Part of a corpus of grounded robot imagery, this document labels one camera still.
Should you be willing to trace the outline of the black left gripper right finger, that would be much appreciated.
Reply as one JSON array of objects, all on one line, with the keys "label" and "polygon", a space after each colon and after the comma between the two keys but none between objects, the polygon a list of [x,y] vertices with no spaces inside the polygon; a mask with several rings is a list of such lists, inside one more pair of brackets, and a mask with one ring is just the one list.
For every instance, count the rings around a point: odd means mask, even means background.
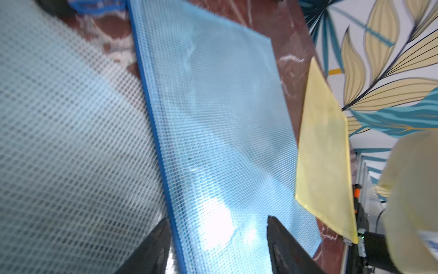
[{"label": "black left gripper right finger", "polygon": [[293,235],[274,216],[268,216],[267,240],[274,274],[324,274]]}]

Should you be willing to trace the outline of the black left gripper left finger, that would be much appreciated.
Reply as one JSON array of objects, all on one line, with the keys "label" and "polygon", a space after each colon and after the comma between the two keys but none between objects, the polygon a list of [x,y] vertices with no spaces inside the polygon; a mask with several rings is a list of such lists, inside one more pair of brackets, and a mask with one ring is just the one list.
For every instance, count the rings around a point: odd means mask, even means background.
[{"label": "black left gripper left finger", "polygon": [[170,225],[163,218],[115,273],[165,274],[170,244]]}]

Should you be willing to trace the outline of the yellow mesh document bag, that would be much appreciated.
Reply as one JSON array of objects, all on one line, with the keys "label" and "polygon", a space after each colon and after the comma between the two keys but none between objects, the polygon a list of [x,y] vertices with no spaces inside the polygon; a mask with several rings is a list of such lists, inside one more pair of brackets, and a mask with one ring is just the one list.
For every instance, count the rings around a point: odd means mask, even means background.
[{"label": "yellow mesh document bag", "polygon": [[347,119],[315,58],[303,103],[295,198],[332,231],[358,244]]}]

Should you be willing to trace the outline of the blue mesh document bag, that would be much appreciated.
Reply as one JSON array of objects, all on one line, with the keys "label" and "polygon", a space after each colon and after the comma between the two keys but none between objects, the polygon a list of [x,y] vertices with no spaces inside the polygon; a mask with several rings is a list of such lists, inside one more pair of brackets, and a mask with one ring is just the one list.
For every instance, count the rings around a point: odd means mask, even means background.
[{"label": "blue mesh document bag", "polygon": [[128,10],[183,274],[273,274],[268,216],[313,259],[295,199],[298,147],[271,39],[191,1],[71,1]]}]

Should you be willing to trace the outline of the cream wiping cloth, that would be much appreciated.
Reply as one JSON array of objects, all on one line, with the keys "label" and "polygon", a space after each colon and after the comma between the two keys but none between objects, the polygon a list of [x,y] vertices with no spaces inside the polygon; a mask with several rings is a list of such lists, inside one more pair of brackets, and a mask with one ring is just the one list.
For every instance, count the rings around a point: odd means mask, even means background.
[{"label": "cream wiping cloth", "polygon": [[377,192],[387,198],[383,224],[391,260],[403,274],[438,271],[438,132],[398,140]]}]

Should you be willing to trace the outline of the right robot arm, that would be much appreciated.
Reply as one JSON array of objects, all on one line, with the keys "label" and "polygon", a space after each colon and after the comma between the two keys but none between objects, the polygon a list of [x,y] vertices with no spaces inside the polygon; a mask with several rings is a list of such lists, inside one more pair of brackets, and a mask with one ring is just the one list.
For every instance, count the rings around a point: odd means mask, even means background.
[{"label": "right robot arm", "polygon": [[399,274],[390,258],[387,241],[383,234],[369,231],[367,215],[361,204],[356,214],[359,228],[359,243],[347,248],[346,268],[344,274],[374,274],[376,269]]}]

